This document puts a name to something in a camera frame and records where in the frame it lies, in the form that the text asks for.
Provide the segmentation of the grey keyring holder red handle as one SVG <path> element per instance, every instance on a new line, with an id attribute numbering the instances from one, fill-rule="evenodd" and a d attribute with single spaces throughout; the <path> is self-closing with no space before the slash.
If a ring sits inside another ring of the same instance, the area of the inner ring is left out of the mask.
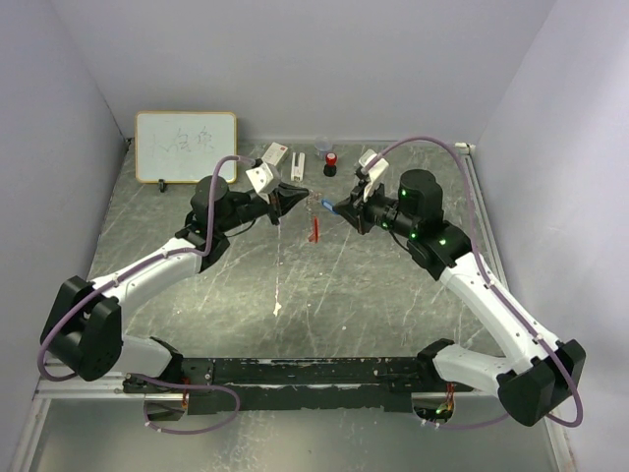
<path id="1" fill-rule="evenodd" d="M 311 223 L 311 232 L 308 241 L 313 244 L 317 244 L 319 240 L 319 221 L 316 209 L 320 205 L 320 201 L 321 194 L 317 192 L 310 192 L 306 198 L 306 211 Z"/>

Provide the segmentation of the blue tagged key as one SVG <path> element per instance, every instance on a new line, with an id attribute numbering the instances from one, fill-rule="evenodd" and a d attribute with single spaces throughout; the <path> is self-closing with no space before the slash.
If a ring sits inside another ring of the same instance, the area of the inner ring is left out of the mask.
<path id="1" fill-rule="evenodd" d="M 335 213 L 334 207 L 333 207 L 333 203 L 329 200 L 326 199 L 321 199 L 320 200 L 321 205 L 327 209 L 328 211 Z"/>

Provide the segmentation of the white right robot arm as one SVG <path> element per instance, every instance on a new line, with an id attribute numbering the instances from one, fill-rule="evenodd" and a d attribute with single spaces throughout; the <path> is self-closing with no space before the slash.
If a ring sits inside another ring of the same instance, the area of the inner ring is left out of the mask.
<path id="1" fill-rule="evenodd" d="M 419 384 L 436 391 L 451 382 L 493 394 L 511 418 L 531 427 L 576 397 L 586 352 L 575 339 L 561 341 L 508 293 L 469 236 L 445 220 L 442 203 L 435 177 L 413 169 L 402 174 L 396 198 L 362 180 L 333 210 L 360 234 L 379 227 L 405 238 L 412 260 L 464 302 L 503 353 L 436 342 L 423 352 Z"/>

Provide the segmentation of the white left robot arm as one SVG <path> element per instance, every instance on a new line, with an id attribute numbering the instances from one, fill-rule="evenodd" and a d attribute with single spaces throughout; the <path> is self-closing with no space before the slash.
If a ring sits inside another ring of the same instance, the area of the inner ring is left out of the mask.
<path id="1" fill-rule="evenodd" d="M 162 392 L 178 388 L 183 355 L 154 336 L 125 335 L 125 316 L 217 263 L 230 246 L 229 231 L 263 217 L 278 224 L 308 194 L 305 188 L 279 183 L 261 197 L 253 190 L 234 191 L 222 178 L 201 179 L 183 228 L 156 251 L 111 274 L 94 280 L 73 276 L 60 286 L 40 336 L 40 374 L 57 381 L 45 368 L 45 356 L 51 354 L 70 369 L 71 378 L 92 382 L 119 372 L 146 376 Z"/>

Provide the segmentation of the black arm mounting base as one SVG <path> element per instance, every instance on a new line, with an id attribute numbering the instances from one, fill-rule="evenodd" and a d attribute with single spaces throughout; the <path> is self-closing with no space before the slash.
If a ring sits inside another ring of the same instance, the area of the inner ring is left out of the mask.
<path id="1" fill-rule="evenodd" d="M 130 376 L 131 394 L 178 394 L 191 415 L 227 412 L 240 398 L 242 411 L 374 408 L 407 413 L 413 397 L 443 394 L 446 381 L 418 357 L 349 358 L 185 358 L 178 373 L 163 379 L 167 387 Z"/>

